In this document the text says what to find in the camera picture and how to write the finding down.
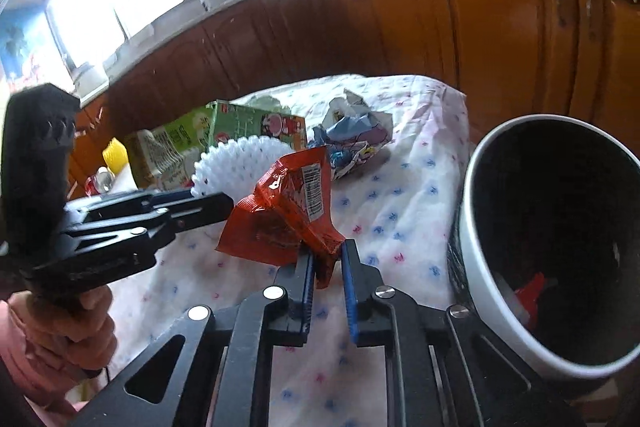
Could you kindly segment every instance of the barcode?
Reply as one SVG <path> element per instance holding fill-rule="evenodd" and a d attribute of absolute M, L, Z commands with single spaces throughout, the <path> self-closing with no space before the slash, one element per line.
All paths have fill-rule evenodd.
<path fill-rule="evenodd" d="M 314 163 L 302 168 L 302 181 L 305 184 L 306 215 L 314 221 L 324 214 L 322 206 L 322 186 L 320 184 L 320 164 Z"/>

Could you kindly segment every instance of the red candy wrapper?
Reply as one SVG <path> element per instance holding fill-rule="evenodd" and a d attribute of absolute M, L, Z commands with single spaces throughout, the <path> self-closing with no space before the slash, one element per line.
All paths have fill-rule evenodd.
<path fill-rule="evenodd" d="M 283 266 L 295 263 L 300 242 L 316 257 L 318 288 L 326 288 L 344 241 L 331 222 L 331 169 L 325 147 L 283 156 L 226 221 L 218 251 Z"/>

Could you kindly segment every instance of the wooden cabinet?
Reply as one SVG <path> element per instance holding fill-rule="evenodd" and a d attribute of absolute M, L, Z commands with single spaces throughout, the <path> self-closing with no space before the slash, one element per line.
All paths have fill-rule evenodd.
<path fill-rule="evenodd" d="M 154 58 L 158 89 L 171 101 L 175 115 L 165 122 L 218 98 L 236 96 L 202 26 L 180 34 L 156 51 Z"/>
<path fill-rule="evenodd" d="M 345 71 L 442 77 L 430 0 L 324 0 Z"/>
<path fill-rule="evenodd" d="M 442 77 L 440 39 L 431 0 L 357 0 L 369 5 L 386 57 L 382 74 Z"/>
<path fill-rule="evenodd" d="M 580 39 L 569 115 L 640 155 L 640 6 L 632 0 L 578 2 Z"/>
<path fill-rule="evenodd" d="M 292 82 L 259 0 L 241 2 L 202 23 L 235 95 Z"/>
<path fill-rule="evenodd" d="M 293 82 L 342 71 L 320 0 L 260 1 Z"/>
<path fill-rule="evenodd" d="M 433 0 L 444 81 L 467 95 L 471 140 L 523 114 L 566 114 L 575 0 Z"/>
<path fill-rule="evenodd" d="M 113 137 L 106 115 L 107 94 L 102 94 L 76 114 L 76 140 L 69 158 L 68 195 L 84 196 L 85 180 L 105 166 L 102 151 Z"/>
<path fill-rule="evenodd" d="M 162 94 L 156 81 L 156 60 L 150 55 L 110 87 L 110 113 L 118 139 L 171 121 L 171 98 Z"/>
<path fill-rule="evenodd" d="M 369 0 L 322 0 L 330 38 L 344 73 L 376 76 L 388 71 L 382 37 Z"/>

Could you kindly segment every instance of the green box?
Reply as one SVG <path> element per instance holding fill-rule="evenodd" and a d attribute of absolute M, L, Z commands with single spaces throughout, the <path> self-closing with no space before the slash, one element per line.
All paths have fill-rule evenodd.
<path fill-rule="evenodd" d="M 210 107 L 199 107 L 152 131 L 129 134 L 124 146 L 139 188 L 189 187 L 194 163 L 208 149 Z"/>
<path fill-rule="evenodd" d="M 306 148 L 305 119 L 301 116 L 236 105 L 217 100 L 211 110 L 209 145 L 226 143 L 242 136 L 271 136 L 289 144 L 293 150 Z"/>

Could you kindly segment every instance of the red can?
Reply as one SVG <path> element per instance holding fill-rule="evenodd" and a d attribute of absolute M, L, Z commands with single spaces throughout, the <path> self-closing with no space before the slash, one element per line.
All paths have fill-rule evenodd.
<path fill-rule="evenodd" d="M 107 167 L 100 167 L 93 176 L 89 176 L 84 182 L 84 193 L 87 196 L 106 194 L 113 187 L 115 179 L 116 176 Z"/>

